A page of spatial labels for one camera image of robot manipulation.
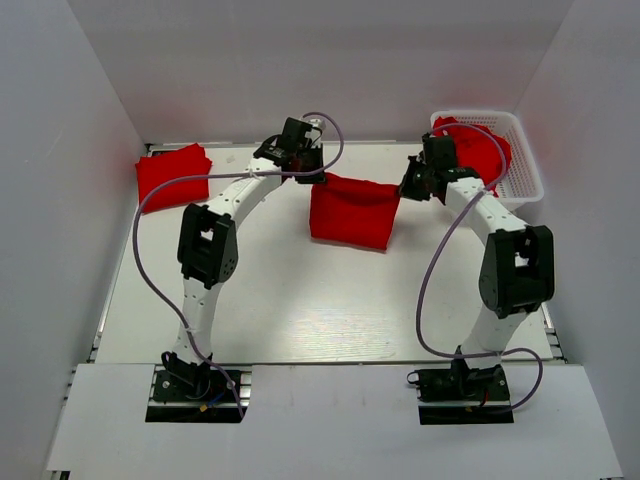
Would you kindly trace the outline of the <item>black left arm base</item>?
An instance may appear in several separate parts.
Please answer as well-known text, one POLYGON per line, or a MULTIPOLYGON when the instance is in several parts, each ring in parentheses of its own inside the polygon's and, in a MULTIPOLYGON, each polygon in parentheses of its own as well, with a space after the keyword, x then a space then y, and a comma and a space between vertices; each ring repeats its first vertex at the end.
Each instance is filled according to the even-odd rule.
POLYGON ((238 424, 251 394, 251 372, 220 372, 206 363, 186 363, 165 352, 154 370, 145 421, 172 424, 238 424))

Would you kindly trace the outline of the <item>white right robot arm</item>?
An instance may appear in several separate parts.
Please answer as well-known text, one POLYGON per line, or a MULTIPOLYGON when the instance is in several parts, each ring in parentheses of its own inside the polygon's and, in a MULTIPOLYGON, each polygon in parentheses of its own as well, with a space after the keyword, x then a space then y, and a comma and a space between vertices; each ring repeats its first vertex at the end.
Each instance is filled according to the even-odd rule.
POLYGON ((478 279, 483 306, 468 337, 448 356, 465 363, 451 374, 453 390, 472 399, 486 389, 484 370, 501 363, 517 328, 554 295, 553 233, 511 213, 472 169, 421 155, 408 160, 399 195, 440 200, 456 214, 450 229, 465 223, 484 246, 478 279))

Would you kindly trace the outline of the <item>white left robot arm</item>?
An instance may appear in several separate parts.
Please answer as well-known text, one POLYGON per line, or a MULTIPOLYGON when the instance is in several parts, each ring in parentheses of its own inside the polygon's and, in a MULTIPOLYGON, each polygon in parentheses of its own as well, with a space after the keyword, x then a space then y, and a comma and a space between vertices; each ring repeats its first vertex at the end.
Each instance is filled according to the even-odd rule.
POLYGON ((296 150, 259 147, 240 178, 210 203, 190 204, 184 210, 177 251, 184 294, 171 361, 187 365, 178 373, 176 384, 188 398, 202 398, 211 387, 211 374, 200 365, 212 361, 216 305, 223 284, 238 264, 239 227, 285 179, 319 183, 324 180, 323 167, 320 141, 296 150))

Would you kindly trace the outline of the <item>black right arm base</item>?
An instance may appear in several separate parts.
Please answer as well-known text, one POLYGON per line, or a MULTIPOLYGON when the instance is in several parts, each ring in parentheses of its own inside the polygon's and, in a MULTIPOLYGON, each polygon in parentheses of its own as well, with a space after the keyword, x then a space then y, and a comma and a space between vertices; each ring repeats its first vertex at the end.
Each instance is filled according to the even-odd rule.
POLYGON ((504 369, 470 369, 464 360, 447 368, 409 372, 417 392, 421 425, 512 424, 514 416, 504 369))

